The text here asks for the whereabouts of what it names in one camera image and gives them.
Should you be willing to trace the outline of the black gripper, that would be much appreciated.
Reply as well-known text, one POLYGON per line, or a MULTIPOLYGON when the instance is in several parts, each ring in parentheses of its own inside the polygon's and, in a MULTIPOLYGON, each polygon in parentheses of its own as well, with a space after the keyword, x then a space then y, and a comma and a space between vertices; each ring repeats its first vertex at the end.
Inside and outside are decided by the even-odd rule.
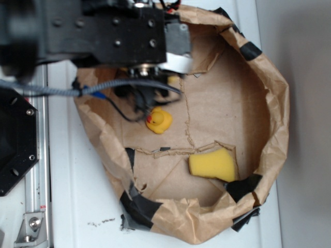
POLYGON ((168 6, 153 1, 80 1, 75 34, 77 67, 125 67, 135 76, 187 74, 192 66, 189 28, 168 6))

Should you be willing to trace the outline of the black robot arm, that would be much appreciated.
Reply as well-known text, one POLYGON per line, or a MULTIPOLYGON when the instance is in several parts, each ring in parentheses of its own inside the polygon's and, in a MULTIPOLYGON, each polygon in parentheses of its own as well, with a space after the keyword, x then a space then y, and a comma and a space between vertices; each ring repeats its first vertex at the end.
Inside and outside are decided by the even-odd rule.
POLYGON ((39 65, 186 74, 189 28, 152 1, 1 1, 1 70, 29 81, 39 65))

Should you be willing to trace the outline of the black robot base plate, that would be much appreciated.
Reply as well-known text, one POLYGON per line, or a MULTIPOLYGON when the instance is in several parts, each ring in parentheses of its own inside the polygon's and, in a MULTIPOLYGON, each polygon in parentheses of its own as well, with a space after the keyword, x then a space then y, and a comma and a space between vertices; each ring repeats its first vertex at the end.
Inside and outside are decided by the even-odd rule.
POLYGON ((13 89, 1 89, 1 197, 36 164, 37 110, 13 89))

